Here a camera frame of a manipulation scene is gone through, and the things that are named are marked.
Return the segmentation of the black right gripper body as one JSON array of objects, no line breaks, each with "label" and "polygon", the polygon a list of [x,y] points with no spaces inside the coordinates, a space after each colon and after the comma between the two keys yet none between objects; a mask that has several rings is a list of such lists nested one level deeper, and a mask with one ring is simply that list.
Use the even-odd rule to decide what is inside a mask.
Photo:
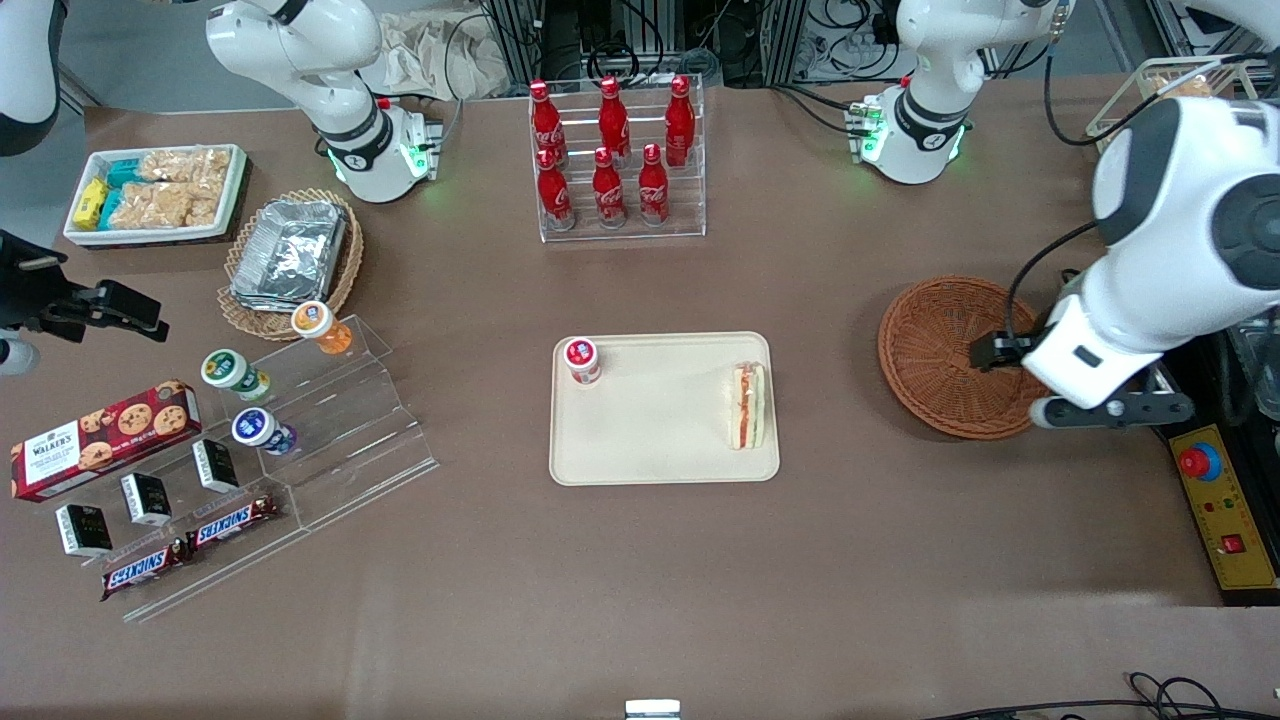
[{"label": "black right gripper body", "polygon": [[46,333],[79,343],[99,319],[82,293],[86,287],[65,278],[67,255],[3,231],[1,328]]}]

